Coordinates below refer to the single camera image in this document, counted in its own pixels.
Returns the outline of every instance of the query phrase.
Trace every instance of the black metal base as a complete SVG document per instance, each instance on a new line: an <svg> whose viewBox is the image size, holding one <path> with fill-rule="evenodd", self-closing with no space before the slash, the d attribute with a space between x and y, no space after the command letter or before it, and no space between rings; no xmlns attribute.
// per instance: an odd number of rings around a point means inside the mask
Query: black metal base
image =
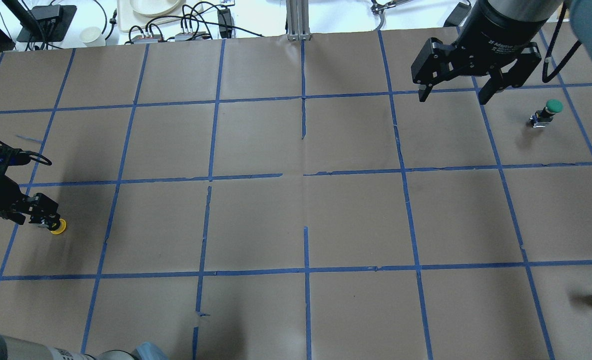
<svg viewBox="0 0 592 360"><path fill-rule="evenodd" d="M44 6L34 6L32 9L36 8L43 8ZM65 39L65 34L67 34L67 30L69 29L69 25L71 25L71 21L74 19L74 14L76 13L76 5L62 5L62 18L56 21L56 27L51 32L51 34L47 37L47 42L58 42L63 41ZM43 29L47 28L47 21L38 21L40 26ZM16 39L18 43L38 43L41 42L42 39L40 36L35 37L31 36L29 30L25 27L20 30L20 34L18 34L18 38Z"/></svg>

